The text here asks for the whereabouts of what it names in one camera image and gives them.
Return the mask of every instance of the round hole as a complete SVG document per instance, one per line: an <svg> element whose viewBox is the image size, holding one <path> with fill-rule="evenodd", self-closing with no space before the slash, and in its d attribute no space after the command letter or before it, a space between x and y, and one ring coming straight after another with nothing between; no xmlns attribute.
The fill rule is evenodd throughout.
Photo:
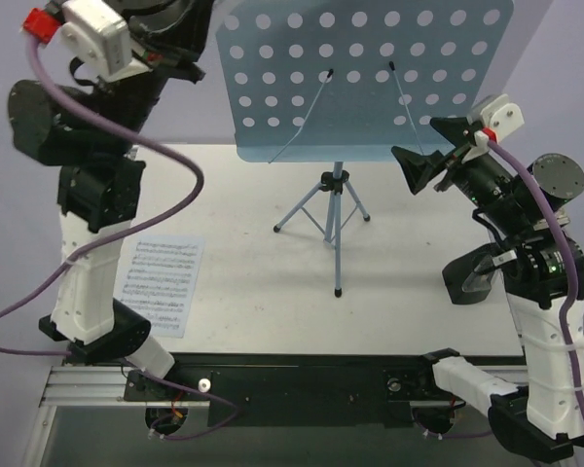
<svg viewBox="0 0 584 467"><path fill-rule="evenodd" d="M428 26L432 22L433 14L430 10L425 10L418 15L418 24Z"/></svg>
<svg viewBox="0 0 584 467"><path fill-rule="evenodd" d="M349 83L358 83L361 79L361 74L358 71L351 71L347 74L347 80Z"/></svg>
<svg viewBox="0 0 584 467"><path fill-rule="evenodd" d="M276 77L274 76L273 73L267 71L262 75L262 81L264 81L264 83L266 83L267 85L271 85L276 81Z"/></svg>
<svg viewBox="0 0 584 467"><path fill-rule="evenodd" d="M352 56L361 56L363 54L363 46L361 44L353 44L350 46L349 52Z"/></svg>
<svg viewBox="0 0 584 467"><path fill-rule="evenodd" d="M321 71L320 73L318 73L318 81L320 83L324 83L325 81L327 83L329 83L332 79L333 79L333 75L331 75L331 77L329 77L328 71Z"/></svg>
<svg viewBox="0 0 584 467"><path fill-rule="evenodd" d="M244 50L242 49L242 47L233 46L230 48L230 55L232 56L232 58L235 58L236 60L241 59L244 57Z"/></svg>
<svg viewBox="0 0 584 467"><path fill-rule="evenodd" d="M228 16L225 18L225 27L230 31L235 31L240 26L240 21L234 16Z"/></svg>
<svg viewBox="0 0 584 467"><path fill-rule="evenodd" d="M441 48L441 55L452 55L456 50L456 44L454 42L447 42Z"/></svg>
<svg viewBox="0 0 584 467"><path fill-rule="evenodd" d="M385 15L385 25L393 27L400 22L400 14L398 12L389 12Z"/></svg>
<svg viewBox="0 0 584 467"><path fill-rule="evenodd" d="M239 85L246 85L249 81L248 77L244 73L236 73L234 79Z"/></svg>
<svg viewBox="0 0 584 467"><path fill-rule="evenodd" d="M418 72L416 70L409 70L405 73L405 81L407 83L412 83L418 78Z"/></svg>
<svg viewBox="0 0 584 467"><path fill-rule="evenodd" d="M450 17L452 26L461 26L467 19L467 13L464 10L456 10Z"/></svg>
<svg viewBox="0 0 584 467"><path fill-rule="evenodd" d="M438 94L429 94L426 97L426 103L428 105L435 105L437 102L439 102L439 95Z"/></svg>
<svg viewBox="0 0 584 467"><path fill-rule="evenodd" d="M293 13L288 17L288 26L292 29L298 29L303 25L303 17L298 13Z"/></svg>
<svg viewBox="0 0 584 467"><path fill-rule="evenodd" d="M271 58L273 56L273 48L271 46L260 47L260 57L261 58Z"/></svg>
<svg viewBox="0 0 584 467"><path fill-rule="evenodd" d="M405 105L405 104L409 105L412 100L413 100L413 98L411 97L410 94L405 94L405 95L401 95L400 97L398 97L398 103L400 105Z"/></svg>
<svg viewBox="0 0 584 467"><path fill-rule="evenodd" d="M499 20L499 16L500 16L499 10L490 10L485 13L485 16L483 17L483 23L486 24L487 26L496 24L497 21Z"/></svg>
<svg viewBox="0 0 584 467"><path fill-rule="evenodd" d="M393 51L394 51L393 44L390 44L388 42L383 44L379 49L379 52L381 53L382 56L391 56L393 54Z"/></svg>
<svg viewBox="0 0 584 467"><path fill-rule="evenodd" d="M331 27L335 24L335 17L332 13L323 13L320 16L320 25L322 27Z"/></svg>
<svg viewBox="0 0 584 467"><path fill-rule="evenodd" d="M446 70L437 70L432 74L432 79L435 83L441 83L447 76L448 72Z"/></svg>
<svg viewBox="0 0 584 467"><path fill-rule="evenodd" d="M452 98L452 102L454 104L462 104L465 101L465 99L467 99L467 96L465 94L463 94L462 92L460 92L459 94L455 95Z"/></svg>
<svg viewBox="0 0 584 467"><path fill-rule="evenodd" d="M333 46L331 44L322 44L320 49L318 49L320 56L328 58L333 54Z"/></svg>
<svg viewBox="0 0 584 467"><path fill-rule="evenodd" d="M379 73L377 73L377 81L379 83L384 83L389 79L389 73L385 70L381 70Z"/></svg>
<svg viewBox="0 0 584 467"><path fill-rule="evenodd" d="M460 75L460 78L463 81L471 81L474 78L476 78L476 70L474 70L473 68L470 68L468 70L463 71L463 74Z"/></svg>
<svg viewBox="0 0 584 467"><path fill-rule="evenodd" d="M301 58L302 55L303 55L303 48L301 46L299 46L298 44L295 44L294 46L290 47L290 56L292 58Z"/></svg>
<svg viewBox="0 0 584 467"><path fill-rule="evenodd" d="M305 79L305 77L303 76L303 73L301 73L300 71L295 71L294 73L292 73L290 75L290 80L295 85L300 85L304 79Z"/></svg>
<svg viewBox="0 0 584 467"><path fill-rule="evenodd" d="M426 50L426 46L422 42L415 42L413 46L411 46L411 55L412 56L420 56Z"/></svg>
<svg viewBox="0 0 584 467"><path fill-rule="evenodd" d="M352 16L352 25L354 27L363 27L368 22L368 16L363 12L357 12Z"/></svg>
<svg viewBox="0 0 584 467"><path fill-rule="evenodd" d="M257 27L260 29L268 29L271 27L271 18L264 14L258 15L255 18L255 24L257 24Z"/></svg>
<svg viewBox="0 0 584 467"><path fill-rule="evenodd" d="M471 48L471 52L474 55L482 55L484 52L487 51L487 43L485 41L480 41L474 44L474 47Z"/></svg>

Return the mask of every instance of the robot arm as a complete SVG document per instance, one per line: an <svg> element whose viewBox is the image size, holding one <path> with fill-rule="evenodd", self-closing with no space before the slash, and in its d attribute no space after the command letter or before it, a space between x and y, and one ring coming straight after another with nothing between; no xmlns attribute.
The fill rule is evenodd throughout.
<svg viewBox="0 0 584 467"><path fill-rule="evenodd" d="M432 119L432 127L455 148L423 157L394 147L413 194L445 172L435 185L459 188L476 206L473 218L493 233L494 242L449 263L443 270L452 302L476 304L491 291L501 270L514 321L527 358L529 387L491 377L454 352L432 364L435 384L489 417L502 445L529 458L552 462L584 446L584 422L575 396L567 352L579 359L584 392L584 256L568 238L579 276L577 301L568 313L573 344L565 345L560 307L567 295L566 269L542 213L520 177L513 177L489 154L499 141L524 124L508 96L492 96L466 118ZM584 172L563 155L550 154L529 167L561 225L564 206L584 190Z"/></svg>
<svg viewBox="0 0 584 467"><path fill-rule="evenodd" d="M213 0L54 0L33 10L24 29L49 43L59 32L99 76L91 93L62 89L103 117L139 131L169 78L193 83ZM14 145L43 165L60 165L58 204L63 260L83 245L124 231L136 216L145 164L126 141L89 126L53 102L39 83L20 81L9 98ZM70 360L126 358L164 377L173 357L149 336L151 323L113 299L122 248L115 241L80 258L62 277L53 313L40 329L70 341Z"/></svg>

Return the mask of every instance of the tripod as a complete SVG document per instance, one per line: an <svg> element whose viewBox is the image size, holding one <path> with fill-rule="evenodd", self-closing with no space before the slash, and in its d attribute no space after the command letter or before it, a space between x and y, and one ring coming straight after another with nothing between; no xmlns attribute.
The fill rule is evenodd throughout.
<svg viewBox="0 0 584 467"><path fill-rule="evenodd" d="M344 163L335 162L333 171L324 172L320 177L320 181L273 228L274 232L278 234L281 232L283 226L299 211L303 211L310 218L313 224L324 235L324 241L332 245L335 249L335 296L337 298L342 296L342 229L357 209L361 211L363 220L370 222L370 214L368 214L361 199L359 199L356 191L348 181L349 177L350 174L344 170ZM344 192L344 187L347 188L350 196L354 200L355 207L342 223L342 193ZM305 209L308 201L318 192L330 192L331 194L329 197L329 209L327 211L327 224L325 229L322 229L320 224Z"/></svg>

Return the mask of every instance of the gray floor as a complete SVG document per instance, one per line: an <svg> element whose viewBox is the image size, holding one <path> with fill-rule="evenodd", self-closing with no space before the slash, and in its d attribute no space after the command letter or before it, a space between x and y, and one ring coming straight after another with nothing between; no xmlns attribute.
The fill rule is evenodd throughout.
<svg viewBox="0 0 584 467"><path fill-rule="evenodd" d="M192 412L189 421L199 431L205 413ZM467 411L455 432L487 426ZM43 466L531 466L493 437L426 440L418 428L230 428L187 443L148 440L147 434L142 408L60 408Z"/></svg>

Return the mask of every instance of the paper sheet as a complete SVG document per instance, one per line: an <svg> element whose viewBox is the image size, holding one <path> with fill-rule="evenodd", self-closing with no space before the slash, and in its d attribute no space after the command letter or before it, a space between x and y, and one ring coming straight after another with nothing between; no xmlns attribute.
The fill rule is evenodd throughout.
<svg viewBox="0 0 584 467"><path fill-rule="evenodd" d="M137 239L115 296L151 321L152 336L184 336L204 244L203 238L192 236Z"/></svg>

